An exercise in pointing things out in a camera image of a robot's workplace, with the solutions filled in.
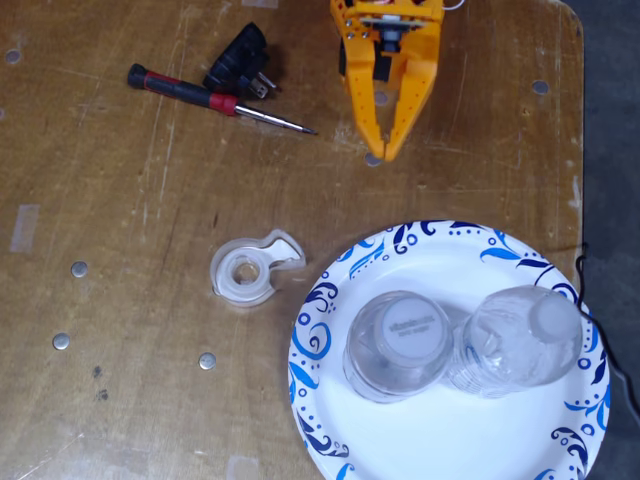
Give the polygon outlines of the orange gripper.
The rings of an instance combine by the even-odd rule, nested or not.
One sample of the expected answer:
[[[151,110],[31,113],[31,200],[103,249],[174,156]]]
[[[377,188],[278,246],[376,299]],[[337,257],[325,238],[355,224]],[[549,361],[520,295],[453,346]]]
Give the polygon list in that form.
[[[438,63],[442,1],[345,1],[341,36],[345,79],[357,130],[370,153],[396,159],[434,87]],[[386,56],[409,59],[401,75],[394,124],[384,144],[376,117],[373,72],[376,48]]]

